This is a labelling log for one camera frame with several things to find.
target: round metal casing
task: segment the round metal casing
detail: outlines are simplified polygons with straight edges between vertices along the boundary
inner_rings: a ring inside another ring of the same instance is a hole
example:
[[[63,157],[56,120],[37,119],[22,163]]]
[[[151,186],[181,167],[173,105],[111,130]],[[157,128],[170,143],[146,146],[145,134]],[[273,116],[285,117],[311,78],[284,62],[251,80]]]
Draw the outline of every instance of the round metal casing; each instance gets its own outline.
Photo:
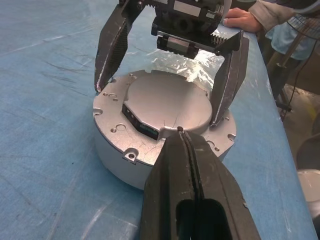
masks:
[[[114,78],[93,102],[102,163],[122,181],[143,189],[165,138],[177,127],[202,135],[222,160],[234,144],[236,124],[226,111],[217,126],[209,127],[209,97],[174,73],[140,70]]]

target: human hand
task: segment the human hand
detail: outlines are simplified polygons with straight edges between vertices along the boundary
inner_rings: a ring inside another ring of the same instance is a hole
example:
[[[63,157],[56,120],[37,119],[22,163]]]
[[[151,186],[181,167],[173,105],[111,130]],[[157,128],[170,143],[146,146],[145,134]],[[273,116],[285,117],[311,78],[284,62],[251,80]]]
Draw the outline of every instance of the human hand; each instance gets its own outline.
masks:
[[[263,29],[260,22],[248,11],[232,8],[225,15],[223,25],[229,28],[240,28],[250,33],[257,33]]]

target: screw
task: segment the screw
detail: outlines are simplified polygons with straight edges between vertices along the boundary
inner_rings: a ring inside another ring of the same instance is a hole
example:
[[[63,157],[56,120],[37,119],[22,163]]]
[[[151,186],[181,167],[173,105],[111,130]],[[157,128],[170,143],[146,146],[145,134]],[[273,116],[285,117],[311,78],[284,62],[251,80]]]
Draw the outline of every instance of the screw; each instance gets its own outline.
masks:
[[[144,5],[142,3],[142,1],[138,1],[138,4],[136,5],[136,7],[139,9],[139,10],[142,10],[144,8]]]

